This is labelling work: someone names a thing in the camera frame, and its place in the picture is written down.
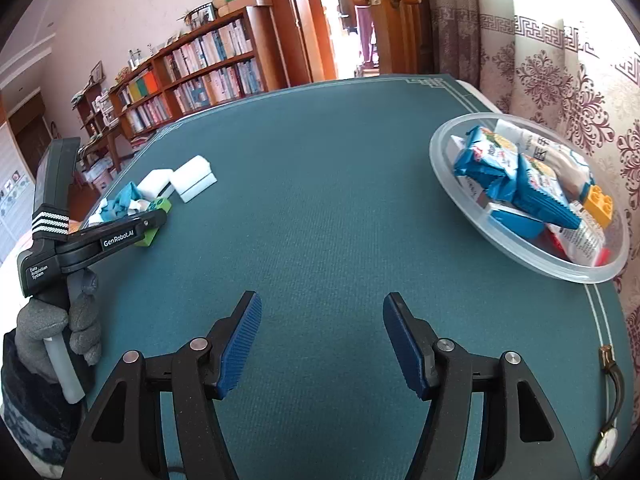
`green tablecloth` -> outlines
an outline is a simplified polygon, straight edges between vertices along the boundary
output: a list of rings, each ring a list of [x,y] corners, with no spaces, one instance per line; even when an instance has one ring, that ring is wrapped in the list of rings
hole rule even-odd
[[[175,351],[253,289],[262,325],[239,387],[216,404],[239,477],[402,479],[428,403],[406,387],[383,326],[382,300],[397,290],[469,352],[520,352],[587,476],[606,400],[585,287],[493,248],[431,170],[432,133],[475,111],[486,109],[448,76],[380,77],[266,94],[165,128],[110,196],[195,155],[218,182],[187,204],[174,194],[150,248],[94,266],[104,303],[98,386],[123,352]],[[598,287],[627,377],[626,440],[629,344],[613,286]],[[597,302],[596,314],[607,338]],[[167,456],[177,465],[163,397]],[[481,403],[474,394],[460,478],[474,470]]]

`green toy block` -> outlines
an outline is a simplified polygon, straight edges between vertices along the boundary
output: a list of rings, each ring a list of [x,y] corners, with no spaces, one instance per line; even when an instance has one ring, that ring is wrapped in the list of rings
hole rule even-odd
[[[147,211],[153,211],[155,209],[164,209],[165,212],[169,213],[169,209],[171,209],[171,202],[169,202],[166,198],[156,198],[149,207],[146,209]],[[138,247],[149,247],[151,242],[154,241],[154,237],[158,232],[158,227],[154,229],[149,229],[145,232],[145,237],[142,238],[139,242],[136,242],[135,245]]]

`person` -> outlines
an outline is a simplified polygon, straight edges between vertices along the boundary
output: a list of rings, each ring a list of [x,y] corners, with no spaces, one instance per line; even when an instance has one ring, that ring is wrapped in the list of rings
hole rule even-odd
[[[102,351],[96,274],[78,270],[66,282],[69,311],[31,298],[18,313],[16,328],[4,335],[0,369],[0,415],[33,468],[51,479],[62,476],[83,403],[66,402],[43,339],[69,327],[71,350],[89,365],[100,360]]]

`black and white striped strap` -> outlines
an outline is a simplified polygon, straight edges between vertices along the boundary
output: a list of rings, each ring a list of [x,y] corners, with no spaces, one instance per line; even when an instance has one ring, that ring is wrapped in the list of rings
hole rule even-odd
[[[69,232],[69,217],[42,211],[31,221],[31,231],[66,235]]]

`finger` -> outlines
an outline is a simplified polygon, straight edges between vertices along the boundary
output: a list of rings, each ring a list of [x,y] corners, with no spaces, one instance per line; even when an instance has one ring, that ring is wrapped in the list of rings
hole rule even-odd
[[[93,366],[97,364],[102,356],[102,343],[98,343],[97,345],[89,348],[88,352],[84,353],[84,360],[89,366]]]
[[[18,312],[17,331],[32,339],[52,337],[63,331],[68,323],[65,310],[31,298]]]
[[[44,377],[50,383],[58,382],[42,339],[31,339],[20,331],[16,331],[15,349],[18,352],[18,359],[28,371]]]
[[[89,269],[76,270],[66,277],[66,288],[69,291],[69,301],[73,304],[81,294],[95,294],[98,276]]]
[[[89,328],[98,318],[98,306],[93,296],[84,292],[71,303],[69,309],[69,328],[71,332],[80,332]]]
[[[100,341],[100,322],[95,322],[86,330],[72,332],[69,346],[76,354],[85,354]]]

